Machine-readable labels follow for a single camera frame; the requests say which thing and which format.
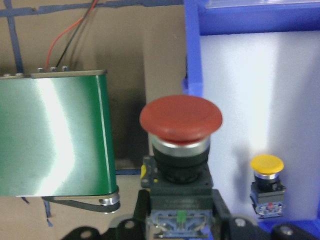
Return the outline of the red mushroom push button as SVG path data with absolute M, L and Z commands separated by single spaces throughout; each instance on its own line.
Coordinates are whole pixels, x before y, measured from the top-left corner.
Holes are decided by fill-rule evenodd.
M 220 109 L 202 97 L 170 95 L 148 103 L 139 117 L 152 155 L 143 159 L 141 186 L 149 191 L 149 223 L 156 239 L 205 239 L 213 222 L 211 134 Z

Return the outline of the yellow mushroom push button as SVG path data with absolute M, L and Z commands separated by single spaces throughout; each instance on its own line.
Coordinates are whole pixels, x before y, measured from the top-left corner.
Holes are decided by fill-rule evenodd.
M 284 215 L 286 187 L 281 183 L 280 172 L 284 162 L 274 155 L 262 154 L 250 161 L 254 181 L 250 199 L 259 219 L 278 218 Z

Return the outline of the green conveyor belt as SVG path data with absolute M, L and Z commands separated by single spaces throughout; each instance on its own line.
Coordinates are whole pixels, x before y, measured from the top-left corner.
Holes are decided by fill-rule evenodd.
M 0 194 L 120 208 L 105 70 L 1 77 Z

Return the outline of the blue plastic bin right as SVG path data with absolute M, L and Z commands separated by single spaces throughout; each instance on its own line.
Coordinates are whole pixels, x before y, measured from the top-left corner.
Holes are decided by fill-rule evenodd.
M 209 169 L 231 213 L 256 217 L 253 157 L 284 162 L 284 216 L 320 234 L 320 3 L 317 0 L 187 0 L 184 92 L 223 115 Z

